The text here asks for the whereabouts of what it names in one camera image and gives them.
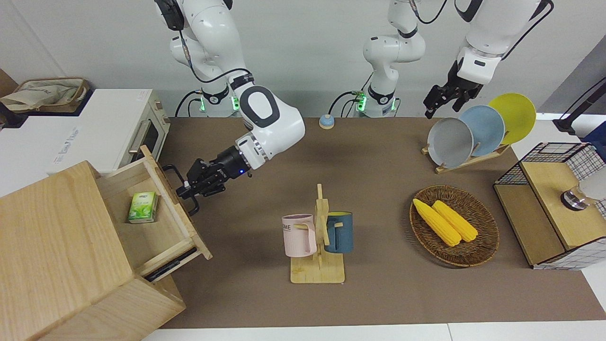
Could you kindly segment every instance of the corn cob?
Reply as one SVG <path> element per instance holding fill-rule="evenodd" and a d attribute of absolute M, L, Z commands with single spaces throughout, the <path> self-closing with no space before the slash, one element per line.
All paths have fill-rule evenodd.
<path fill-rule="evenodd" d="M 450 226 L 446 219 L 442 218 L 433 208 L 421 200 L 413 199 L 413 203 L 421 218 L 431 227 L 438 237 L 448 246 L 455 246 L 461 242 L 461 235 Z"/>
<path fill-rule="evenodd" d="M 444 202 L 438 200 L 433 204 L 433 209 L 441 215 L 458 232 L 463 240 L 472 241 L 478 236 L 476 230 L 465 218 L 461 217 L 454 209 L 448 207 Z"/>

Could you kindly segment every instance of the open drawer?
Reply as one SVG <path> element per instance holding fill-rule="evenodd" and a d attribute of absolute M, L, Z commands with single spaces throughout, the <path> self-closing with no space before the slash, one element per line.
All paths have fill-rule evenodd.
<path fill-rule="evenodd" d="M 156 282 L 200 254 L 212 255 L 147 147 L 141 150 L 144 158 L 96 182 L 128 262 L 136 274 Z M 150 191 L 159 195 L 156 221 L 129 223 L 133 194 Z"/>

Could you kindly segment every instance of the mug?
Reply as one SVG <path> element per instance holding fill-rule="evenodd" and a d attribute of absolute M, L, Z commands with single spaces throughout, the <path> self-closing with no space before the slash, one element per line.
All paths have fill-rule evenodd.
<path fill-rule="evenodd" d="M 353 250 L 353 214 L 351 212 L 329 212 L 326 222 L 330 245 L 327 252 L 346 254 Z"/>
<path fill-rule="evenodd" d="M 307 257 L 318 251 L 313 215 L 292 214 L 282 217 L 282 231 L 287 256 Z"/>

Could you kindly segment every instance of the wire mesh cabinet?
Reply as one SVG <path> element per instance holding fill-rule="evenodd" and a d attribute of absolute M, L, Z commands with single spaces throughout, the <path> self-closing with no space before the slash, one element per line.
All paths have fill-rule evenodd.
<path fill-rule="evenodd" d="M 528 264 L 579 270 L 606 259 L 606 201 L 567 209 L 560 194 L 606 166 L 588 143 L 541 143 L 494 184 Z"/>

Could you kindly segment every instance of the mug handle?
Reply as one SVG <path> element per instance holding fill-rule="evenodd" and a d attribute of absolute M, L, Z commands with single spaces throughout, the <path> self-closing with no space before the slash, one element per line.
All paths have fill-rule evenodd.
<path fill-rule="evenodd" d="M 294 224 L 295 228 L 298 229 L 306 229 L 307 230 L 307 237 L 308 237 L 308 243 L 307 243 L 307 249 L 305 250 L 307 253 L 313 254 L 316 253 L 316 251 L 318 250 L 317 248 L 313 248 L 313 252 L 312 250 L 312 245 L 316 246 L 316 229 L 313 226 L 313 223 L 303 223 L 303 224 Z"/>
<path fill-rule="evenodd" d="M 342 228 L 343 223 L 335 223 L 335 250 L 339 249 L 339 234 L 337 233 L 337 228 Z"/>

